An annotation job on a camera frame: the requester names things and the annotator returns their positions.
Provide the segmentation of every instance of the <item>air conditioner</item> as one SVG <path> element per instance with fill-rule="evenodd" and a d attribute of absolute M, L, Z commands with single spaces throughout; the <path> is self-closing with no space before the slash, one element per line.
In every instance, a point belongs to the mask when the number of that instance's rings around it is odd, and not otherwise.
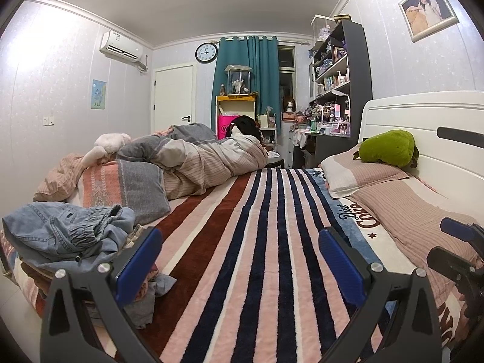
<path fill-rule="evenodd" d="M 99 51 L 116 55 L 125 60 L 137 61 L 143 54 L 143 47 L 120 33 L 111 30 L 104 33 Z"/>

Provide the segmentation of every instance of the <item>dark gray shelf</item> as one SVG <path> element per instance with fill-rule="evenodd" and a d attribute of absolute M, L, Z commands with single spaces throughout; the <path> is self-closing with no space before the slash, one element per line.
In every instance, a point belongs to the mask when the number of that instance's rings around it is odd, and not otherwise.
<path fill-rule="evenodd" d="M 314 136 L 316 139 L 315 157 L 318 163 L 331 155 L 347 151 L 357 144 L 358 137 L 360 136 L 363 108 L 369 100 L 373 99 L 370 59 L 368 56 L 368 47 L 366 45 L 365 31 L 362 25 L 345 19 L 341 20 L 331 32 L 328 39 L 320 46 L 318 53 L 321 54 L 323 51 L 326 51 L 326 45 L 328 42 L 331 42 L 332 49 L 335 46 L 342 47 L 343 39 L 345 40 L 347 50 L 347 54 L 345 55 L 347 62 L 345 65 L 347 64 L 349 70 L 349 82 L 336 89 L 345 94 L 349 94 L 351 98 L 351 133 L 349 137 L 326 135 Z M 334 70 L 334 68 L 329 67 L 321 76 L 327 74 L 331 69 Z M 311 103 L 324 104 L 332 100 L 336 100 L 336 102 L 341 104 L 342 109 L 344 109 L 346 97 L 335 96 L 331 91 L 316 96 Z"/>
<path fill-rule="evenodd" d="M 327 52 L 322 58 L 321 60 L 319 60 L 317 63 L 314 63 L 313 64 L 313 67 L 316 68 L 316 67 L 319 67 L 321 65 L 324 64 L 324 60 L 326 60 L 327 58 L 330 58 L 331 57 L 331 53 L 332 51 L 330 50 L 329 52 Z"/>

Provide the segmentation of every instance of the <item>patterned pillowcase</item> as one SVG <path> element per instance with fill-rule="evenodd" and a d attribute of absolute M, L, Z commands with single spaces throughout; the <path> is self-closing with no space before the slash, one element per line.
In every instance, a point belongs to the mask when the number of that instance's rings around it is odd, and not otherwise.
<path fill-rule="evenodd" d="M 427 271 L 437 307 L 446 301 L 454 283 L 429 269 L 430 250 L 440 246 L 476 263 L 477 253 L 470 244 L 440 230 L 440 222 L 445 217 L 463 224 L 476 223 L 473 210 L 453 203 L 416 178 L 364 187 L 349 199 L 378 219 L 410 262 Z"/>
<path fill-rule="evenodd" d="M 51 169 L 37 187 L 34 202 L 61 202 L 74 192 L 85 167 L 82 155 L 71 153 L 61 159 L 59 166 Z"/>
<path fill-rule="evenodd" d="M 116 160 L 92 166 L 82 174 L 82 206 L 121 204 L 135 212 L 136 224 L 145 225 L 170 212 L 163 170 L 149 162 Z"/>
<path fill-rule="evenodd" d="M 360 145 L 358 144 L 345 153 L 326 158 L 321 163 L 320 167 L 326 175 L 332 198 L 344 198 L 361 187 L 408 178 L 408 175 L 396 166 L 353 160 L 353 154 L 359 148 Z"/>

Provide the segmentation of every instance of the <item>teal curtain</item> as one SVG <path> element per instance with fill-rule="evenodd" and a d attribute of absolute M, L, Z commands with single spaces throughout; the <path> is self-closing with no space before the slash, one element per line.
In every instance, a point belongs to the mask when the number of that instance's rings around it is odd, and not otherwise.
<path fill-rule="evenodd" d="M 250 91 L 258 91 L 257 114 L 263 114 L 267 106 L 273 108 L 277 131 L 280 130 L 281 101 L 279 95 L 279 57 L 276 37 L 244 37 L 228 41 L 220 40 L 212 88 L 211 128 L 215 130 L 215 97 L 219 95 L 221 84 L 227 86 L 225 68 L 230 64 L 246 65 L 250 73 Z"/>

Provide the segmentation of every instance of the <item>curtain rod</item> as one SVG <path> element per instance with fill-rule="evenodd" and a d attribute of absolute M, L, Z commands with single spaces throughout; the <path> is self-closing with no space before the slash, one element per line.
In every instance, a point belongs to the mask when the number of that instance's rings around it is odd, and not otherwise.
<path fill-rule="evenodd" d="M 262 35 L 259 35 L 258 38 L 260 40 L 263 39 L 264 36 Z M 235 37 L 224 37 L 227 41 L 233 41 L 234 38 L 244 38 L 243 36 L 235 36 Z M 295 44 L 298 44 L 298 45 L 310 45 L 310 42 L 309 41 L 296 41 L 296 40 L 285 40 L 284 38 L 278 38 L 279 39 L 279 42 L 282 42 L 282 43 L 295 43 Z M 220 40 L 211 40 L 209 41 L 211 43 L 220 43 Z"/>

